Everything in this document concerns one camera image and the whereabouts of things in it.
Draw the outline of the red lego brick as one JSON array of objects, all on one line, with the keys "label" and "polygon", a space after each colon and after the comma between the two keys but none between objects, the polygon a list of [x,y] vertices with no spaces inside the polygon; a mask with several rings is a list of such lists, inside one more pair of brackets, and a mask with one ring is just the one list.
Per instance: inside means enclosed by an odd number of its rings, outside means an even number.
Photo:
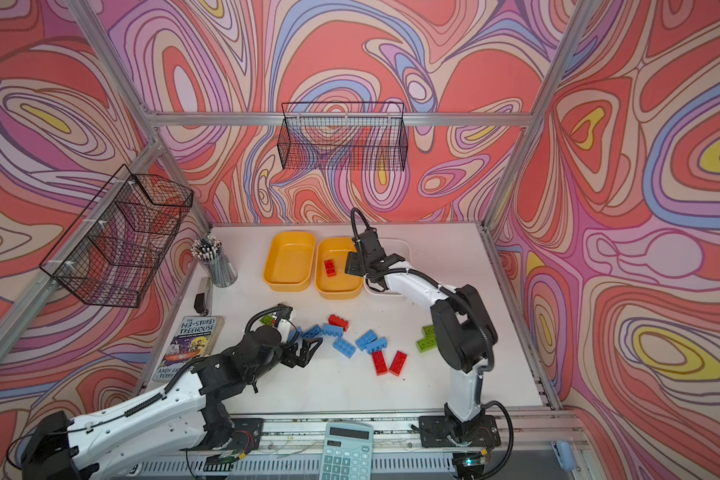
[{"label": "red lego brick", "polygon": [[408,355],[406,353],[402,351],[397,351],[390,366],[388,367],[388,372],[394,376],[400,376],[407,361],[407,358]]},{"label": "red lego brick", "polygon": [[344,331],[347,331],[349,328],[349,322],[337,315],[330,315],[328,323],[332,326],[341,327]]},{"label": "red lego brick", "polygon": [[323,262],[325,275],[328,278],[335,277],[337,275],[335,263],[332,259],[325,260]]},{"label": "red lego brick", "polygon": [[372,352],[371,358],[377,376],[382,376],[388,373],[388,367],[382,350]]}]

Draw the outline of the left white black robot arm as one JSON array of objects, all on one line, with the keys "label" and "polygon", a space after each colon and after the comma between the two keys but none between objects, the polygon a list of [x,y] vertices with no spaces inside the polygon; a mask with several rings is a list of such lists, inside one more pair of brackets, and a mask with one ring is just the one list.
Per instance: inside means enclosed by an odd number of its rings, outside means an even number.
[{"label": "left white black robot arm", "polygon": [[293,311],[254,314],[237,344],[187,362],[162,387],[94,413],[45,417],[21,452],[22,478],[109,479],[165,453],[229,446],[236,428],[224,402],[282,363],[297,340]]}]

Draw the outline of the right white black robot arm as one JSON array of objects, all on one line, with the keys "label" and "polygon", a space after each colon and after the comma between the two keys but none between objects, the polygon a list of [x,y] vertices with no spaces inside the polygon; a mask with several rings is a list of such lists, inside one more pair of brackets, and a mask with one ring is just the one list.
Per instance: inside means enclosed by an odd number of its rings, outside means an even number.
[{"label": "right white black robot arm", "polygon": [[345,273],[362,278],[376,292],[400,294],[428,310],[441,358],[452,369],[444,411],[464,426],[482,415],[483,374],[495,366],[498,334],[479,292],[467,284],[443,284],[414,268],[403,256],[388,254],[364,213],[350,213],[352,242]]}]

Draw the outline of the blue lego brick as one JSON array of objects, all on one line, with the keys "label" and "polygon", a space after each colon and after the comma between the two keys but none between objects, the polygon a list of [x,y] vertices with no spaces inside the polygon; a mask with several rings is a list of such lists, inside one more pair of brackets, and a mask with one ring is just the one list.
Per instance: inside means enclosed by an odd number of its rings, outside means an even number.
[{"label": "blue lego brick", "polygon": [[341,326],[331,324],[323,324],[321,331],[324,336],[331,336],[336,338],[341,338],[344,334],[344,329]]},{"label": "blue lego brick", "polygon": [[302,333],[303,333],[303,331],[302,331],[302,329],[301,329],[300,327],[296,327],[295,329],[292,329],[292,330],[289,332],[287,341],[288,341],[288,342],[292,342],[292,341],[294,341],[294,340],[297,340],[297,339],[302,335]]},{"label": "blue lego brick", "polygon": [[357,348],[343,338],[336,338],[332,344],[333,348],[344,357],[351,359],[357,351]]},{"label": "blue lego brick", "polygon": [[377,351],[381,351],[385,349],[388,345],[387,339],[385,337],[378,338],[372,342],[370,342],[366,348],[365,351],[369,354],[373,354]]},{"label": "blue lego brick", "polygon": [[377,334],[373,330],[368,330],[361,335],[355,342],[355,345],[360,350],[365,350],[366,347],[378,339]]},{"label": "blue lego brick", "polygon": [[320,325],[314,325],[309,330],[302,334],[303,339],[314,339],[320,338],[323,335],[323,330]]}]

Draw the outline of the white plastic bin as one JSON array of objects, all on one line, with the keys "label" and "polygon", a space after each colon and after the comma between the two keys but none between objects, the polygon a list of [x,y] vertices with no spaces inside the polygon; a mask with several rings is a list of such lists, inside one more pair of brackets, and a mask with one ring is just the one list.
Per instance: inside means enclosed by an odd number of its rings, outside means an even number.
[{"label": "white plastic bin", "polygon": [[[411,259],[411,247],[406,241],[402,239],[381,238],[380,244],[387,255],[398,254],[405,260]],[[391,290],[381,291],[380,287],[375,284],[365,284],[364,289],[371,296],[392,299],[398,299],[402,297],[400,293]]]}]

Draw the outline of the middle yellow plastic bin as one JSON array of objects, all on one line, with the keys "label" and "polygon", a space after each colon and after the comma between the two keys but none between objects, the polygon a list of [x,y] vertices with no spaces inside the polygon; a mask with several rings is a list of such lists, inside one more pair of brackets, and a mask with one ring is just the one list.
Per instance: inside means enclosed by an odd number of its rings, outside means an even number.
[{"label": "middle yellow plastic bin", "polygon": [[[321,297],[326,300],[350,300],[360,294],[363,280],[345,273],[348,255],[355,252],[354,243],[349,237],[331,237],[319,243],[315,285]],[[335,277],[328,278],[325,275],[323,262],[328,259],[335,263]]]}]

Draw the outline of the yellow plastic bin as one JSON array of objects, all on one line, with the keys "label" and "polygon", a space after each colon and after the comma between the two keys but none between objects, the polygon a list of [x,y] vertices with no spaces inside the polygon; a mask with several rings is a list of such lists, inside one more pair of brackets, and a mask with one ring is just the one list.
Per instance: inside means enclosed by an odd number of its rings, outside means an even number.
[{"label": "yellow plastic bin", "polygon": [[305,231],[284,231],[271,242],[262,273],[276,292],[302,292],[311,282],[316,239]]},{"label": "yellow plastic bin", "polygon": [[[349,237],[331,237],[319,243],[315,285],[321,297],[326,300],[350,300],[360,294],[363,280],[345,273],[348,255],[355,252],[354,243]],[[325,275],[323,262],[328,259],[335,263],[335,277],[328,278]]]}]

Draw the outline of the treehouse paperback book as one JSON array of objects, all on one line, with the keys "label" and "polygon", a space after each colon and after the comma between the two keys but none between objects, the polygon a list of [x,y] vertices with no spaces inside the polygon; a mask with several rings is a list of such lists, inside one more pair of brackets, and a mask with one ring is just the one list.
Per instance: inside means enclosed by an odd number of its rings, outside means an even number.
[{"label": "treehouse paperback book", "polygon": [[221,316],[185,316],[168,342],[152,380],[168,382],[190,360],[209,354],[224,322]]}]

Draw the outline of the left yellow plastic bin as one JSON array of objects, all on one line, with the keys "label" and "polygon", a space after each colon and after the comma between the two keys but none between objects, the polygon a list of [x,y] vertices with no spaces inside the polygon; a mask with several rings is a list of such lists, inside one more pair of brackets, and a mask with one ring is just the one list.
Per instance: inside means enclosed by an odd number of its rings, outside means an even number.
[{"label": "left yellow plastic bin", "polygon": [[305,231],[284,231],[271,242],[262,273],[276,292],[302,292],[311,282],[316,239]]}]

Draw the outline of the cup of pencils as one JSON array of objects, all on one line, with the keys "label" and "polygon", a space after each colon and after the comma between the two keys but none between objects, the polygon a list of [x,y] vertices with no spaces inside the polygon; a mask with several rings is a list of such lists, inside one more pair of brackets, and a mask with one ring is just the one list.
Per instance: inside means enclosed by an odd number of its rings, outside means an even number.
[{"label": "cup of pencils", "polygon": [[215,236],[207,235],[195,240],[191,253],[204,266],[215,287],[226,288],[236,282],[237,274],[223,250],[221,241]]}]

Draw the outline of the teal desk calculator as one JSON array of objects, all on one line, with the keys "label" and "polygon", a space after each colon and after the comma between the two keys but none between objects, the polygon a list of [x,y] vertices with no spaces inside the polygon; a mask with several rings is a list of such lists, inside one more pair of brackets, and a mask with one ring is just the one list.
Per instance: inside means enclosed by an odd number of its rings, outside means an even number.
[{"label": "teal desk calculator", "polygon": [[371,478],[374,430],[362,423],[331,421],[326,424],[320,471],[322,480]]}]

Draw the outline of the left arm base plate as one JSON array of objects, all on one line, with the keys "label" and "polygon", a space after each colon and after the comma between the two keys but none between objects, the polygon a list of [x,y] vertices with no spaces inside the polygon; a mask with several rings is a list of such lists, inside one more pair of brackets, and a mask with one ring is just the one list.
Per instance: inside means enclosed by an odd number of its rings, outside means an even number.
[{"label": "left arm base plate", "polygon": [[200,442],[189,451],[232,451],[250,453],[257,450],[263,433],[264,419],[233,417],[204,428]]}]

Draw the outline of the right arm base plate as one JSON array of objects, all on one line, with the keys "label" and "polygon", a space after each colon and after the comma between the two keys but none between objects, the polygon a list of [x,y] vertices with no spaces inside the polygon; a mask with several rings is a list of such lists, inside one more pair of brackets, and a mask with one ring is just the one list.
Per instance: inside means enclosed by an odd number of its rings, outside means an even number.
[{"label": "right arm base plate", "polygon": [[446,416],[421,416],[412,429],[424,448],[479,448],[488,451],[502,444],[495,418],[477,416],[468,422]]}]

